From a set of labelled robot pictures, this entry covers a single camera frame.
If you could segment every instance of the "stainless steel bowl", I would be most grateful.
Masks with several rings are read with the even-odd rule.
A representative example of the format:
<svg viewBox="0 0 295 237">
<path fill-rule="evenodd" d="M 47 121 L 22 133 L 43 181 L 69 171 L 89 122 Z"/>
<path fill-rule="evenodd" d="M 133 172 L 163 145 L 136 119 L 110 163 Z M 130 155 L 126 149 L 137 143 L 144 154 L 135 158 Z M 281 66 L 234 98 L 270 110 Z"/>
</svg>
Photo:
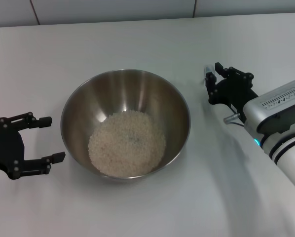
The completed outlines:
<svg viewBox="0 0 295 237">
<path fill-rule="evenodd" d="M 95 76 L 68 99 L 61 117 L 61 134 L 72 157 L 93 173 L 117 178 L 96 169 L 88 155 L 88 141 L 96 126 L 109 115 L 125 110 L 147 113 L 163 129 L 166 148 L 162 161 L 150 173 L 170 164 L 181 152 L 190 131 L 186 101 L 167 80 L 140 70 L 117 70 Z"/>
</svg>

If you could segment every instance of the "rice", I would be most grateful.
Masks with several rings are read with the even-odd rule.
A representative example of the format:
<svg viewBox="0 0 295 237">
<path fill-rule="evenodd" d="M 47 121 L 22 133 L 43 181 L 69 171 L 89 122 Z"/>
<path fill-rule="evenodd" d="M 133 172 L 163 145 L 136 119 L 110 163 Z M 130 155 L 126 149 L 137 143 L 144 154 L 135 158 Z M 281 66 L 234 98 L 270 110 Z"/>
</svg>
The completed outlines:
<svg viewBox="0 0 295 237">
<path fill-rule="evenodd" d="M 103 121 L 89 139 L 92 164 L 102 173 L 133 177 L 149 173 L 161 161 L 165 136 L 153 119 L 141 112 L 125 111 Z"/>
</svg>

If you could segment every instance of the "white table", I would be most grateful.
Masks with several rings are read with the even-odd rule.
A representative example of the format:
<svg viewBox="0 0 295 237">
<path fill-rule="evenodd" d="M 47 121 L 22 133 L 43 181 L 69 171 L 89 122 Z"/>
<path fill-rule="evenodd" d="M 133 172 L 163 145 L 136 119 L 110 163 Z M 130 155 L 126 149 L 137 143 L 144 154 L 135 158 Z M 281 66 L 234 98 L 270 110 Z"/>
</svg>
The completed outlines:
<svg viewBox="0 0 295 237">
<path fill-rule="evenodd" d="M 104 182 L 70 155 L 49 175 L 0 171 L 0 237 L 295 237 L 295 187 L 231 114 L 212 106 L 205 64 L 255 75 L 261 95 L 295 79 L 295 14 L 0 28 L 0 117 L 52 116 L 21 132 L 25 158 L 66 151 L 70 94 L 105 71 L 171 81 L 190 108 L 182 157 L 139 182 Z"/>
</svg>

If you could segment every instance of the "white wall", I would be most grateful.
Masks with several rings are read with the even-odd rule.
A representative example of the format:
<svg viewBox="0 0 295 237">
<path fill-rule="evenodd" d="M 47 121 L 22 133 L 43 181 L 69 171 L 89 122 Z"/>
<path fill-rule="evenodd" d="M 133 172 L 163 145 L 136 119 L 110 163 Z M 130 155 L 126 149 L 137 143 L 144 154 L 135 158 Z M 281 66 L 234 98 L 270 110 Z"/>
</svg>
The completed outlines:
<svg viewBox="0 0 295 237">
<path fill-rule="evenodd" d="M 37 25 L 29 0 L 0 0 L 0 27 Z"/>
<path fill-rule="evenodd" d="M 192 17 L 195 0 L 33 0 L 41 24 Z M 195 16 L 295 12 L 295 0 L 197 0 Z M 37 25 L 30 0 L 0 0 L 0 27 Z"/>
</svg>

